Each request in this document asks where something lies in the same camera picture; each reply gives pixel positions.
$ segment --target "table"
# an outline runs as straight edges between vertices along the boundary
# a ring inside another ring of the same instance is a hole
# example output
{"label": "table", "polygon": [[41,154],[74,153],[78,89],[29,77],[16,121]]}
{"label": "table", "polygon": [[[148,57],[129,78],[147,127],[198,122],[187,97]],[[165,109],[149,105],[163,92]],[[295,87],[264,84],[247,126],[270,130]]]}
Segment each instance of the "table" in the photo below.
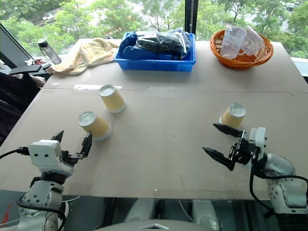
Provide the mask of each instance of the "table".
{"label": "table", "polygon": [[[85,132],[77,117],[92,110],[111,123],[113,132],[93,142],[88,158],[78,162],[65,183],[65,194],[252,199],[247,169],[236,165],[230,172],[201,150],[206,145],[228,154],[237,140],[212,124],[237,102],[247,110],[242,128],[266,127],[266,151],[287,157],[307,178],[308,85],[283,47],[275,45],[273,58],[262,66],[234,71],[221,66],[206,44],[197,42],[198,61],[191,73],[122,71],[112,63],[79,76],[53,75],[0,153],[49,139],[62,129],[62,149],[80,151]],[[276,67],[280,61],[284,69]],[[81,90],[77,84],[92,86]],[[103,84],[122,86],[125,111],[106,110],[96,90]],[[26,191],[39,175],[26,156],[6,157],[0,169],[0,188],[7,190]],[[267,198],[264,180],[256,179],[255,191]]]}

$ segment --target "towel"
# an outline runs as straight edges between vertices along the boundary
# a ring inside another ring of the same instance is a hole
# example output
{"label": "towel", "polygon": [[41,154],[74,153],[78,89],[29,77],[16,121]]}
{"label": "towel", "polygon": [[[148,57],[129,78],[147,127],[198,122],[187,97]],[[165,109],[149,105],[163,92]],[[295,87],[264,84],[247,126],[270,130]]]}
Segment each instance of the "towel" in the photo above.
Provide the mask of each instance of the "towel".
{"label": "towel", "polygon": [[102,38],[93,38],[74,47],[68,57],[60,64],[47,69],[49,73],[60,72],[66,75],[77,75],[88,66],[105,64],[113,60],[118,46]]}

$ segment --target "yellow paper cup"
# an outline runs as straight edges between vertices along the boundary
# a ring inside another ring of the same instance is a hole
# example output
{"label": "yellow paper cup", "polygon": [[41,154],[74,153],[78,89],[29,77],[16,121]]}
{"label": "yellow paper cup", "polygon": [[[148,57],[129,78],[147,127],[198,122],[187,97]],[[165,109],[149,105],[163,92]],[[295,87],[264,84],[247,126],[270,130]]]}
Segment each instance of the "yellow paper cup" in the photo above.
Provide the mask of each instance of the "yellow paper cup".
{"label": "yellow paper cup", "polygon": [[100,96],[111,113],[118,113],[126,108],[126,102],[112,85],[102,86]]}
{"label": "yellow paper cup", "polygon": [[241,124],[245,114],[246,109],[243,105],[240,105],[238,103],[232,103],[229,105],[223,116],[220,118],[219,122],[221,124],[237,128]]}
{"label": "yellow paper cup", "polygon": [[84,112],[78,117],[78,124],[86,131],[92,132],[95,141],[102,141],[111,134],[111,125],[94,112]]}

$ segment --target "clear plastic cup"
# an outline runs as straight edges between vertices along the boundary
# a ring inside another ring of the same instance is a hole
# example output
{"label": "clear plastic cup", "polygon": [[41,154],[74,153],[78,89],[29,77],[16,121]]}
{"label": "clear plastic cup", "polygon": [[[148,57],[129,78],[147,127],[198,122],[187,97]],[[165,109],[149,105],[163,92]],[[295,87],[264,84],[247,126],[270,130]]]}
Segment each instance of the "clear plastic cup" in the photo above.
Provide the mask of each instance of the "clear plastic cup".
{"label": "clear plastic cup", "polygon": [[244,29],[246,30],[246,36],[243,40],[242,44],[242,50],[243,52],[240,53],[239,55],[247,54],[247,55],[253,55],[257,54],[261,47],[263,46],[263,38],[261,38],[260,35],[257,34],[251,28],[250,26],[245,26]]}
{"label": "clear plastic cup", "polygon": [[220,54],[227,59],[234,59],[239,54],[246,30],[239,26],[228,26],[223,37]]}

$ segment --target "blue plastic bin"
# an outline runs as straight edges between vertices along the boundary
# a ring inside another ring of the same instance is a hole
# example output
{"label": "blue plastic bin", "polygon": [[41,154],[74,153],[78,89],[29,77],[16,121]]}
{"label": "blue plastic bin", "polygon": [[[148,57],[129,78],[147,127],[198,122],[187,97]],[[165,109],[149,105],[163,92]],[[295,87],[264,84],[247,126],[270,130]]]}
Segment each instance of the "blue plastic bin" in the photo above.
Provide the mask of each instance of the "blue plastic bin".
{"label": "blue plastic bin", "polygon": [[148,71],[192,71],[196,63],[196,49],[194,34],[189,34],[192,48],[188,55],[180,61],[173,60],[146,60],[146,59],[121,59],[118,52],[114,61],[119,63],[123,70],[148,70]]}

